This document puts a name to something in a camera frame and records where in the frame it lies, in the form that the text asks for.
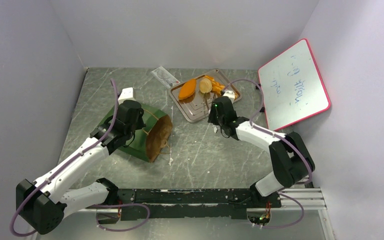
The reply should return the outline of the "pale round fake bun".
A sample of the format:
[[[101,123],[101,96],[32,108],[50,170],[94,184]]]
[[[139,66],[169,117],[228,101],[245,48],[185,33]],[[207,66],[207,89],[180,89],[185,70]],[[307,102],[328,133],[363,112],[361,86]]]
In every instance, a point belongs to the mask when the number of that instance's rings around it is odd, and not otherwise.
[[[206,77],[203,77],[199,82],[199,91],[202,94],[210,93],[213,89],[212,81]]]

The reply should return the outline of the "smooth orange fake loaf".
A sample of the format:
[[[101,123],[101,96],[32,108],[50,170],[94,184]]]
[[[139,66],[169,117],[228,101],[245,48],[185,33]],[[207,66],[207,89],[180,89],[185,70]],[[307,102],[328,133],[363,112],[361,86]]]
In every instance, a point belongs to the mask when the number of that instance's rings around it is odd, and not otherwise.
[[[185,100],[191,97],[195,93],[196,84],[197,84],[197,80],[195,78],[192,78],[187,82],[185,82],[180,88],[178,99]]]

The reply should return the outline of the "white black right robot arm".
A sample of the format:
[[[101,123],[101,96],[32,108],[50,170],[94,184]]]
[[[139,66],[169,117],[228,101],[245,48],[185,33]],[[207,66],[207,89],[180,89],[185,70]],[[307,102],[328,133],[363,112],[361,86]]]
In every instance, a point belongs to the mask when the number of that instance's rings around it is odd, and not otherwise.
[[[252,185],[255,190],[249,199],[255,207],[262,207],[269,195],[297,184],[315,170],[314,161],[298,133],[271,131],[237,116],[227,96],[213,100],[208,122],[219,126],[227,138],[250,143],[269,154],[272,171]]]

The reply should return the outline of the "braided orange fake bread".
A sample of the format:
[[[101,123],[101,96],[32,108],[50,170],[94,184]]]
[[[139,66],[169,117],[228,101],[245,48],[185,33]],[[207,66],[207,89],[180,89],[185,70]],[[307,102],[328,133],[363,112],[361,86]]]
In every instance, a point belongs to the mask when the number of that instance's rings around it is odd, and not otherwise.
[[[222,95],[221,92],[225,88],[225,86],[223,84],[217,82],[215,80],[215,78],[212,76],[205,75],[204,77],[206,79],[210,80],[210,82],[211,82],[211,85],[212,85],[211,92],[215,93],[217,96],[221,96]]]

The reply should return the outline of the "green paper bag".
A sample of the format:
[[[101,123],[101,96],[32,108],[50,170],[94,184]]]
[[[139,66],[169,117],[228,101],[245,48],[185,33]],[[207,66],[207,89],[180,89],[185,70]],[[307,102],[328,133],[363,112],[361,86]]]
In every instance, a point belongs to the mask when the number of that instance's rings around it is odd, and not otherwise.
[[[117,112],[111,109],[90,136],[100,139],[109,132],[101,142],[102,146],[107,147],[109,154],[120,150],[145,162],[154,162],[164,153],[163,148],[168,146],[173,124],[171,118],[162,110],[147,104],[141,106],[144,109],[142,118],[146,127],[136,130],[133,135],[125,135],[116,130]]]

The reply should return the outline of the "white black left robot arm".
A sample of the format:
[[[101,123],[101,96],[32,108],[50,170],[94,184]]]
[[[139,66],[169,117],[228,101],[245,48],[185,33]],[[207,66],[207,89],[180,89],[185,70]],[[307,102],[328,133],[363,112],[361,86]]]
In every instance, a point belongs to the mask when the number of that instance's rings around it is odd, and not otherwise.
[[[34,233],[45,235],[78,210],[94,205],[112,208],[119,203],[118,187],[106,178],[74,191],[69,188],[94,163],[125,146],[136,130],[144,128],[143,115],[144,109],[135,100],[117,103],[113,115],[97,126],[69,158],[33,182],[22,180],[15,189],[16,212],[11,223],[21,216]]]

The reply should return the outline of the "metal baking tray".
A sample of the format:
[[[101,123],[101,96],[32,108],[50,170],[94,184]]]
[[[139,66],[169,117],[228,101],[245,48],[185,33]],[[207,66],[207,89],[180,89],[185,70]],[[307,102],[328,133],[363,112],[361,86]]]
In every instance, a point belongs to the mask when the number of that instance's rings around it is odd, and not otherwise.
[[[199,90],[199,82],[202,78],[204,78],[205,75],[213,77],[217,82],[221,83],[225,87],[227,86],[227,84],[230,83],[229,79],[222,73],[220,69],[213,69],[207,73],[192,78],[196,79],[195,93],[184,100],[179,100],[178,95],[180,92],[180,88],[185,82],[173,86],[169,90],[169,95],[173,99],[175,105],[179,108],[180,112],[185,117],[185,119],[190,123],[195,123],[200,120],[203,120],[209,115],[207,108],[204,105],[204,94],[201,93]],[[216,95],[213,92],[210,92],[210,97],[208,99],[209,107],[211,107],[213,100],[215,100],[217,97],[220,96]]]

